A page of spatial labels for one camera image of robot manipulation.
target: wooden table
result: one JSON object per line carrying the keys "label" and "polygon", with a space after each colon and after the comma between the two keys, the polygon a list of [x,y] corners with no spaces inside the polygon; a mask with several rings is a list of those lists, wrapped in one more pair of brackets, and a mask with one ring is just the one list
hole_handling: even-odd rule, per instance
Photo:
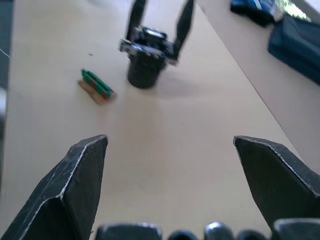
{"label": "wooden table", "polygon": [[[110,143],[94,229],[152,222],[165,236],[183,228],[201,237],[205,224],[222,221],[236,232],[268,233],[233,136],[293,146],[198,6],[178,67],[168,67],[151,90],[132,87],[129,60],[118,51],[130,5],[16,2],[1,234],[68,148],[97,134],[108,134]],[[146,25],[173,38],[182,5],[151,0]],[[100,76],[117,99],[96,105],[77,84],[81,68]]]}

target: green object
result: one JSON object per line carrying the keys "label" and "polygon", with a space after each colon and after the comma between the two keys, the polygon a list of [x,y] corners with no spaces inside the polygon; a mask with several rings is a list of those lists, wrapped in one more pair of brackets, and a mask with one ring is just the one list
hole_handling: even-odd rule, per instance
{"label": "green object", "polygon": [[93,72],[81,69],[83,80],[89,84],[104,99],[110,99],[114,91],[100,80]]}

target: wooden block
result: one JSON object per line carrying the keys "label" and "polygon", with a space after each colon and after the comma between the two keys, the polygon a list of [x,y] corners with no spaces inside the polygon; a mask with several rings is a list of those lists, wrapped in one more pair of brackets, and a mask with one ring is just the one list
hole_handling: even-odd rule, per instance
{"label": "wooden block", "polygon": [[94,90],[84,80],[80,80],[78,83],[79,83],[80,87],[83,88],[98,105],[103,105],[109,101],[109,99],[104,99],[101,95],[99,95],[96,92],[96,90]]}

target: floor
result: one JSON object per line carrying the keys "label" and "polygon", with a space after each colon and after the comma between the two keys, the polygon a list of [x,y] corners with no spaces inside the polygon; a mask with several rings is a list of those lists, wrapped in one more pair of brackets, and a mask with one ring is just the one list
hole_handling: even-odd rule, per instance
{"label": "floor", "polygon": [[[183,0],[151,0],[149,27],[171,39]],[[199,6],[177,67],[157,86],[128,84],[118,51],[129,0],[17,1],[10,56],[0,235],[37,183],[81,139],[108,134],[94,230],[114,222],[160,224],[164,236],[221,221],[235,232],[270,229],[255,205],[234,135],[297,151]],[[97,106],[78,86],[89,69],[118,97]]]}
{"label": "floor", "polygon": [[[294,2],[299,7],[304,4]],[[268,53],[273,26],[262,28],[231,13],[229,0],[198,4],[306,164],[320,174],[320,86]]]}

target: blue object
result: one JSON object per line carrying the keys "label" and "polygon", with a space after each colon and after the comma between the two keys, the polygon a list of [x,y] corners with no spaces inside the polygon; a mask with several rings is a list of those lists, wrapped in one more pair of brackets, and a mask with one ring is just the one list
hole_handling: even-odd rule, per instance
{"label": "blue object", "polygon": [[285,15],[271,33],[268,51],[320,84],[320,24]]}
{"label": "blue object", "polygon": [[275,22],[275,0],[231,0],[230,10],[239,15],[246,15],[263,27]]}

